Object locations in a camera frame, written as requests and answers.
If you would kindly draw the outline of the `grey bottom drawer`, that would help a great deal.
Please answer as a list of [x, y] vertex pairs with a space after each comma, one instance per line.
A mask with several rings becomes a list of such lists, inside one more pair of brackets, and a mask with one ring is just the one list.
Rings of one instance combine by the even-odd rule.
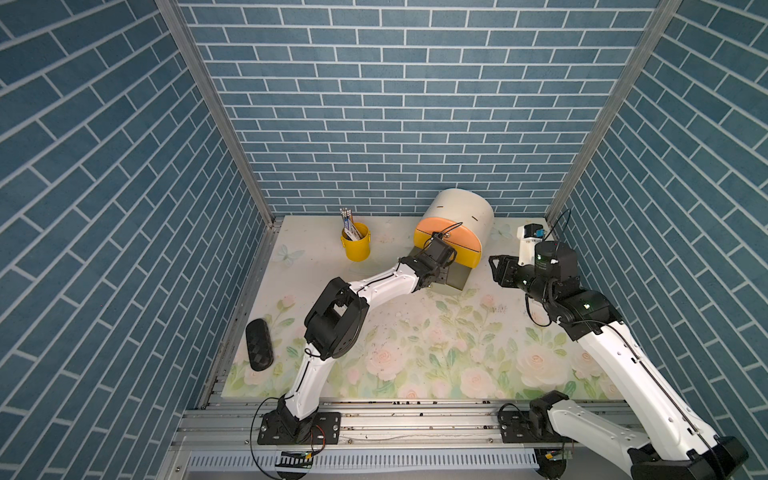
[[445, 284], [455, 290], [463, 291], [472, 272], [471, 267], [453, 263], [447, 269]]

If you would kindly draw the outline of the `yellow drawer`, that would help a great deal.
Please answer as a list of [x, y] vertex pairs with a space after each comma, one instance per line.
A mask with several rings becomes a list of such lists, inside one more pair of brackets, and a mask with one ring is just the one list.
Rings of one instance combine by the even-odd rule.
[[[421, 249], [425, 246], [431, 236], [421, 230], [414, 231], [414, 247]], [[476, 268], [482, 258], [482, 249], [475, 249], [475, 246], [479, 246], [476, 237], [470, 238], [470, 245], [463, 245], [461, 242], [457, 243], [450, 239], [444, 239], [444, 243], [451, 246], [456, 251], [455, 262], [468, 268]]]

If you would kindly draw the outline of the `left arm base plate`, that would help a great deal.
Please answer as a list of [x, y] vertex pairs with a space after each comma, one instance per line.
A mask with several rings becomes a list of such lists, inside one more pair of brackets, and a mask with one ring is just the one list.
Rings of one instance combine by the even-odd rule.
[[336, 445], [339, 441], [341, 414], [316, 412], [298, 420], [288, 411], [267, 413], [258, 430], [258, 445]]

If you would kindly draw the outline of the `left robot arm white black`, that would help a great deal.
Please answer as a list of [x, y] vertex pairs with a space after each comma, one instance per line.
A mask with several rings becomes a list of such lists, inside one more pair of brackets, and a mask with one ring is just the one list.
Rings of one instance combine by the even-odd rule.
[[264, 415], [264, 431], [274, 428], [290, 443], [311, 437], [323, 385], [335, 361], [358, 340], [369, 311], [445, 281], [457, 251], [444, 237], [432, 233], [414, 254], [370, 278], [346, 282], [336, 277], [328, 282], [305, 318], [305, 349], [295, 381], [277, 399], [276, 408]]

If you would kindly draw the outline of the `pink orange top drawer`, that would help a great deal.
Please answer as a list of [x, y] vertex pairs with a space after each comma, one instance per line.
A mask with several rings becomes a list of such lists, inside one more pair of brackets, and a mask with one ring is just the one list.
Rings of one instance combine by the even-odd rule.
[[440, 234], [444, 241], [472, 251], [481, 250], [481, 240], [468, 221], [448, 220], [443, 217], [422, 218], [414, 230], [415, 247], [423, 247], [433, 233]]

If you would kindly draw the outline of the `white round drawer cabinet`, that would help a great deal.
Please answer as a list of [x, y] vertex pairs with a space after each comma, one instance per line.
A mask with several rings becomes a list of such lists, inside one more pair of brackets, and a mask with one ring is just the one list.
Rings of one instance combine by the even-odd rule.
[[494, 222], [493, 208], [482, 196], [458, 188], [438, 193], [422, 216], [422, 218], [425, 217], [468, 221], [481, 240], [481, 249], [490, 235]]

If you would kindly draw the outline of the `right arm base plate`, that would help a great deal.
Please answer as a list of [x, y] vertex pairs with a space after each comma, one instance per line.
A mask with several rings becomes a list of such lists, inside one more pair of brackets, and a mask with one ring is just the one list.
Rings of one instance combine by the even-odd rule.
[[503, 410], [497, 413], [504, 443], [567, 443], [567, 437], [552, 432], [537, 433], [529, 419], [528, 411]]

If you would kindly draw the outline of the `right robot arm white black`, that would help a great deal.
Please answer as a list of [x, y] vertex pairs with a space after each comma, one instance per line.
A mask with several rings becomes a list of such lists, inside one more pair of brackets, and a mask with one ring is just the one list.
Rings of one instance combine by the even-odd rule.
[[596, 361], [643, 430], [624, 428], [553, 390], [530, 402], [531, 433], [580, 443], [633, 479], [731, 478], [749, 457], [746, 447], [694, 412], [644, 354], [611, 301], [581, 286], [577, 262], [567, 245], [533, 238], [522, 240], [517, 256], [489, 259], [499, 286], [520, 289], [540, 303], [549, 320]]

